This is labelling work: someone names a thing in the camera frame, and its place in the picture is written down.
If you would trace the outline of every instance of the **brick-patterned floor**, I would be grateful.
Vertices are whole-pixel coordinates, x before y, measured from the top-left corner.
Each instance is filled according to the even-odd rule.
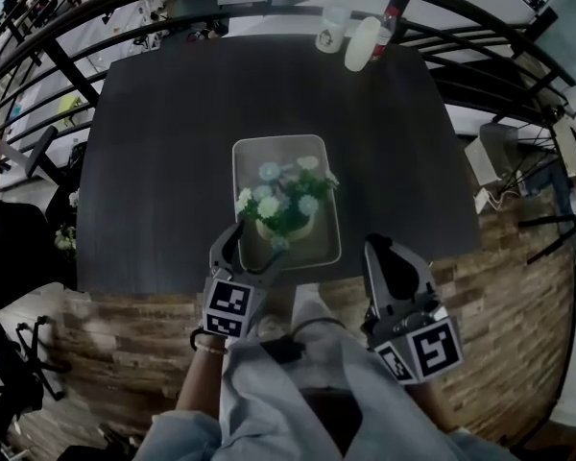
[[[557,237],[554,226],[518,231],[525,216],[553,212],[552,197],[509,199],[480,216],[482,251],[435,261],[433,270],[450,312],[458,317],[465,364],[443,378],[463,424],[511,444],[544,414],[559,385],[573,303],[572,252],[563,248],[527,267],[528,255]],[[362,279],[324,284],[324,299],[358,334],[367,301]],[[200,309],[195,296],[134,298],[79,294],[49,285],[0,312],[13,333],[36,316],[53,320],[42,339],[55,358],[71,362],[68,398],[45,399],[24,416],[20,446],[37,460],[54,460],[69,445],[102,447],[105,423],[145,432],[153,413],[170,409],[187,370],[189,329]]]

